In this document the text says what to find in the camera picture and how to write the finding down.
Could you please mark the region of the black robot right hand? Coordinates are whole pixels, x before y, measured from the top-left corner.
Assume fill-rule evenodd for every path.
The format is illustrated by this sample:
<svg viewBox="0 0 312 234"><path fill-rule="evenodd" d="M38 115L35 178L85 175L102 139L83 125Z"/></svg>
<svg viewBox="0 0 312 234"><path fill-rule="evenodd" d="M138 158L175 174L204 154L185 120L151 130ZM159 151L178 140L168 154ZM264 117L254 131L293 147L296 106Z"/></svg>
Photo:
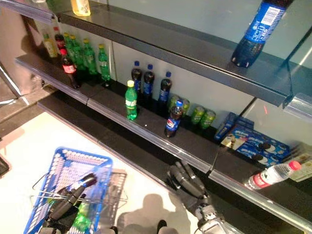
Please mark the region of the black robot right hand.
<svg viewBox="0 0 312 234"><path fill-rule="evenodd" d="M200 222L217 218L211 196L188 163L177 161L171 165L169 178L186 209L194 214Z"/></svg>

